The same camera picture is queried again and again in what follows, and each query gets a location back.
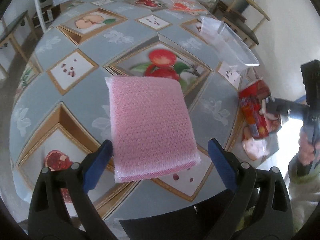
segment chair seat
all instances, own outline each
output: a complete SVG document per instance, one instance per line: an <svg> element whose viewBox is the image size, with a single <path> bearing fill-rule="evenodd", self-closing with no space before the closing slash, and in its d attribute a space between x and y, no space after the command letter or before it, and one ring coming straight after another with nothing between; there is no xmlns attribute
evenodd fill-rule
<svg viewBox="0 0 320 240"><path fill-rule="evenodd" d="M255 33L237 17L230 12L225 12L223 16L232 24L234 24L239 30L243 31L254 43L259 45L259 41Z"/></svg>

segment screw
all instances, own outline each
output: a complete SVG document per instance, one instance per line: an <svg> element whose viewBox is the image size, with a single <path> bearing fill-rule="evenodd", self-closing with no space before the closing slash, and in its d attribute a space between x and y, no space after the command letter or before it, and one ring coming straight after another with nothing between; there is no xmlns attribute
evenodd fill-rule
<svg viewBox="0 0 320 240"><path fill-rule="evenodd" d="M272 170L274 173L278 173L278 172L280 171L277 167L272 167L271 170Z"/></svg>
<svg viewBox="0 0 320 240"><path fill-rule="evenodd" d="M246 163L246 162L243 162L243 163L241 163L241 167L244 168L244 169L248 169L250 167L250 164Z"/></svg>
<svg viewBox="0 0 320 240"><path fill-rule="evenodd" d="M80 167L80 163L73 163L72 165L71 165L71 169L73 169L73 170L76 170L76 169L78 169Z"/></svg>
<svg viewBox="0 0 320 240"><path fill-rule="evenodd" d="M41 172L42 172L43 174L47 173L48 171L49 171L49 168L48 168L48 167L44 167L44 168L41 170Z"/></svg>

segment chair backrest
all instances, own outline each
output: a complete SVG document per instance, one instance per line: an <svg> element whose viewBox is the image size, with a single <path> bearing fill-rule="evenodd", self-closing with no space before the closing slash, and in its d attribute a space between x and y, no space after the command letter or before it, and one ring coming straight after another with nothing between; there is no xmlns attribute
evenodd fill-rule
<svg viewBox="0 0 320 240"><path fill-rule="evenodd" d="M245 0L249 3L253 8L255 8L258 12L260 12L268 21L271 21L269 16L260 8L260 6L254 0Z"/></svg>

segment person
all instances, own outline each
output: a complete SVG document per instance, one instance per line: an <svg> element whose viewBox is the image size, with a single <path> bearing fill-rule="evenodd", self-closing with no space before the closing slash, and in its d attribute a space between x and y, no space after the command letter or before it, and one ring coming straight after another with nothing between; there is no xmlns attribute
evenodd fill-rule
<svg viewBox="0 0 320 240"><path fill-rule="evenodd" d="M313 147L308 142L307 134L301 130L299 139L299 151L289 163L289 195L291 196L291 208L295 232L307 222L316 206L320 202L320 165L307 175L299 176L300 164L309 165L315 160L314 148L320 150L320 142Z"/></svg>

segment pink sponge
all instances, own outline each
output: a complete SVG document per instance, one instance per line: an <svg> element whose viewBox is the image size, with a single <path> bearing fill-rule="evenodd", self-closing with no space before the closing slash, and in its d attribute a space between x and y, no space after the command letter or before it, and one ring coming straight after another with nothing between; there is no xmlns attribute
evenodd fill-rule
<svg viewBox="0 0 320 240"><path fill-rule="evenodd" d="M176 80L112 77L106 81L116 182L156 178L200 163Z"/></svg>

